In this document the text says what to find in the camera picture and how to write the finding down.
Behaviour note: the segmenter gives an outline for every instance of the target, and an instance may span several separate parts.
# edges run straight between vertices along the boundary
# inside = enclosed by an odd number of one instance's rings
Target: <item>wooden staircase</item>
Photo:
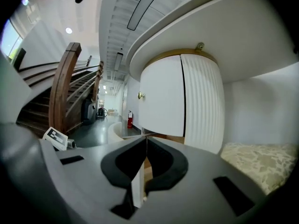
[[[71,78],[71,82],[75,85],[69,89],[68,97],[71,97],[68,103],[67,111],[71,108],[76,100],[82,96],[82,94],[88,89],[88,85],[91,84],[90,79],[94,76],[94,72],[84,71]],[[45,90],[43,93],[31,100],[27,105],[25,105],[17,119],[17,124],[25,128],[30,129],[37,137],[42,138],[44,133],[49,128],[49,102],[50,102],[51,88]],[[81,123],[81,106],[78,105],[79,113],[76,117],[70,120],[69,125],[77,125]]]
[[[26,51],[21,51],[13,66],[35,97],[22,108],[16,123],[39,138],[50,126],[66,135],[71,134],[82,124],[83,101],[88,96],[93,102],[97,100],[103,63],[89,66],[92,56],[87,61],[78,61],[81,46],[76,42],[68,45],[60,62],[22,67]]]

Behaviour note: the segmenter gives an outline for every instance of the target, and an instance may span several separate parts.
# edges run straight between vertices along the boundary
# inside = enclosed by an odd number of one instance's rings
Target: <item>hallway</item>
[[[81,126],[69,139],[75,140],[77,147],[94,147],[108,144],[108,128],[116,122],[122,122],[122,136],[139,135],[135,129],[127,129],[127,121],[121,116],[107,116],[104,119],[97,119],[93,124]]]

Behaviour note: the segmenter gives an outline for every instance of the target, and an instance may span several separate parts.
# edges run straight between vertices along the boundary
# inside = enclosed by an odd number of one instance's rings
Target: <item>curved cabinet door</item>
[[[224,91],[218,65],[182,54],[186,90],[185,144],[219,153],[224,135]]]
[[[183,136],[184,80],[180,56],[158,60],[141,74],[139,125],[161,134]]]

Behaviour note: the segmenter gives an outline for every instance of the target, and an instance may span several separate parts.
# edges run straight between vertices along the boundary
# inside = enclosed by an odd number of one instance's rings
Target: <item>white wall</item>
[[[23,48],[26,51],[24,59],[21,63],[20,68],[30,67],[34,65],[39,65],[43,63],[59,62],[62,58],[63,53],[65,52],[66,47],[71,42],[71,40],[66,36],[50,27],[43,21],[39,21],[24,38],[23,42],[20,45],[20,48]],[[86,49],[83,49],[78,60],[87,61],[89,55]],[[89,66],[94,66],[99,64],[99,59],[91,59]],[[41,71],[49,70],[56,68],[58,64],[43,66],[27,70],[20,73],[22,78],[28,77],[32,74],[36,74]],[[96,71],[98,67],[89,69],[89,71]],[[31,84],[36,80],[39,80],[43,77],[55,74],[55,71],[47,72],[37,77],[31,78],[26,81],[27,84]],[[54,78],[46,79],[45,81],[39,83],[38,85],[31,87],[31,94],[28,97],[28,103],[34,97],[50,88],[53,84]]]
[[[31,89],[0,52],[0,124],[16,122]]]
[[[141,126],[138,124],[139,119],[139,100],[137,98],[140,83],[136,80],[134,80],[132,77],[129,77],[127,81],[128,85],[128,95],[127,95],[127,107],[126,107],[126,114],[128,111],[133,112],[133,125],[141,129]]]
[[[115,104],[116,104],[116,109],[118,111],[118,115],[122,115],[122,97],[123,97],[123,88],[124,84],[122,84],[118,90],[117,95],[115,96]]]
[[[116,102],[115,102],[115,96],[112,95],[105,95],[101,97],[101,99],[104,99],[104,108],[108,110],[114,110],[116,109]]]
[[[128,113],[126,113],[127,110],[127,96],[128,96],[128,84],[127,84],[127,78],[125,78],[124,87],[123,87],[123,97],[122,97],[122,119],[125,120],[128,118]]]
[[[299,63],[224,84],[223,143],[299,144]]]
[[[34,22],[30,22],[26,10],[31,9],[29,6],[20,4],[10,17],[11,23],[22,38],[24,38],[35,25],[33,24]]]

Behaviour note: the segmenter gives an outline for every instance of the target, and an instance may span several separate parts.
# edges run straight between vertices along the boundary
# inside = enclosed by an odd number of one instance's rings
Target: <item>brass door knob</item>
[[[138,99],[141,99],[142,97],[145,97],[145,94],[141,94],[141,92],[138,92]]]

